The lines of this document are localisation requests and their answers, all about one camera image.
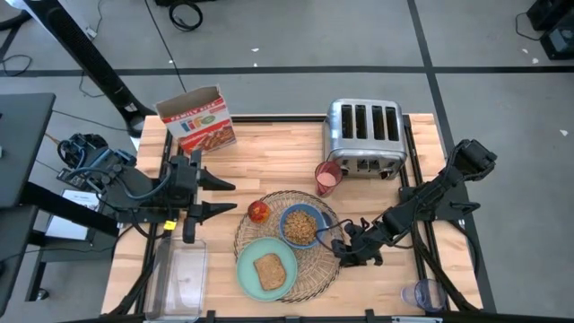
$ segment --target plastic cup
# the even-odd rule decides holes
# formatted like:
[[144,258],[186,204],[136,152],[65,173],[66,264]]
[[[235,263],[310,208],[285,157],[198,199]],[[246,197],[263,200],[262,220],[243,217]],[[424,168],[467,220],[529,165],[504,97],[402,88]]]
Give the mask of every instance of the plastic cup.
[[343,179],[341,167],[334,161],[321,162],[315,168],[315,180],[317,181],[317,196],[327,197],[333,193],[335,187]]
[[447,302],[447,293],[439,282],[423,279],[416,284],[403,288],[401,298],[407,304],[433,312],[444,308]]

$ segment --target green plate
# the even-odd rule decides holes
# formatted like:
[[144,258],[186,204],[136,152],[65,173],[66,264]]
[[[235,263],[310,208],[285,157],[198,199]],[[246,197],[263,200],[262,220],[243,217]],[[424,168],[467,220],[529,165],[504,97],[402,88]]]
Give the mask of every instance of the green plate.
[[[285,283],[283,286],[264,291],[259,283],[259,276],[254,261],[262,256],[274,253],[279,256],[285,268]],[[285,242],[276,238],[261,238],[249,243],[239,255],[237,261],[237,280],[243,292],[258,301],[276,301],[283,297],[295,284],[297,279],[297,258],[293,250]]]

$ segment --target blue bowl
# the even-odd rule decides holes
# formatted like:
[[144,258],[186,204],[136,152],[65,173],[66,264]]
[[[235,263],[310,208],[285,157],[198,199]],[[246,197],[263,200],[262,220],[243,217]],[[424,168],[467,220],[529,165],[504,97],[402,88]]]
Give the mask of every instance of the blue bowl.
[[[313,248],[313,247],[317,246],[317,244],[319,243],[319,241],[317,241],[317,239],[314,239],[313,242],[304,246],[304,245],[299,245],[299,244],[293,243],[293,242],[287,240],[287,238],[285,238],[284,233],[283,233],[283,226],[285,225],[285,219],[287,218],[288,214],[291,214],[294,211],[304,211],[307,214],[311,215],[313,218],[315,218],[315,221],[317,222],[317,230],[326,228],[325,219],[323,218],[323,215],[321,214],[321,212],[319,210],[317,210],[317,208],[315,206],[299,203],[296,205],[291,205],[290,207],[285,209],[285,211],[283,211],[283,214],[281,214],[281,219],[279,220],[279,234],[281,234],[281,238],[285,241],[285,243],[287,243],[288,245],[290,245],[296,249],[309,249],[309,248]],[[323,240],[324,234],[325,234],[325,232],[321,231],[317,236],[319,239]]]

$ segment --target yellow label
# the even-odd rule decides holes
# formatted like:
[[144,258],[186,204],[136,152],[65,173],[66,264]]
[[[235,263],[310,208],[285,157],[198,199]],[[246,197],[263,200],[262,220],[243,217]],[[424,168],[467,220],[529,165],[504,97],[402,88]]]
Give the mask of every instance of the yellow label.
[[166,221],[165,224],[163,224],[163,230],[172,231],[176,228],[176,224],[177,223],[174,223],[173,221]]

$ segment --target woven placemat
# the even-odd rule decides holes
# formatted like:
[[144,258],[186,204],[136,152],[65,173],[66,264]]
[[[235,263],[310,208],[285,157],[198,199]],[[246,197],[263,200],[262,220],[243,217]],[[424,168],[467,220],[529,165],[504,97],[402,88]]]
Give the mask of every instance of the woven placemat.
[[[265,202],[271,209],[269,218],[265,223],[253,223],[247,214],[243,216],[237,233],[235,234],[235,259],[239,253],[251,241],[263,238],[274,237],[281,239],[279,234],[279,220],[283,211],[294,204],[305,203],[315,206],[326,218],[327,226],[338,223],[339,220],[335,212],[320,199],[307,193],[288,190],[279,191],[264,196],[260,201]],[[322,241],[327,246],[331,245],[332,239],[343,239],[343,229],[337,227],[325,233]],[[333,253],[325,249],[320,244],[310,249],[291,248],[297,258],[297,281],[291,290],[279,301],[300,302],[307,301],[324,292],[339,275],[339,259]]]

